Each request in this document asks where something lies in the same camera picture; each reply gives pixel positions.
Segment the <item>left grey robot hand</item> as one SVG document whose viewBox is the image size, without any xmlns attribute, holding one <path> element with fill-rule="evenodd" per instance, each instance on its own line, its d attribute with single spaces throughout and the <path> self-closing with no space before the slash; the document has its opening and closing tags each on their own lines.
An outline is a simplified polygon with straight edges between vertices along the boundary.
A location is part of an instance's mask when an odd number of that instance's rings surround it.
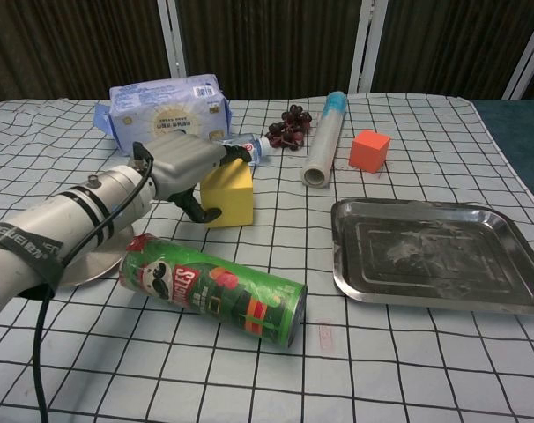
<svg viewBox="0 0 534 423">
<path fill-rule="evenodd" d="M 181 208 L 196 223 L 211 223 L 222 211 L 203 209 L 193 195 L 196 185 L 212 170 L 242 160 L 251 161 L 249 151 L 238 145 L 224 145 L 198 136 L 174 131 L 147 144 L 153 156 L 151 178 L 155 198 Z"/>
</svg>

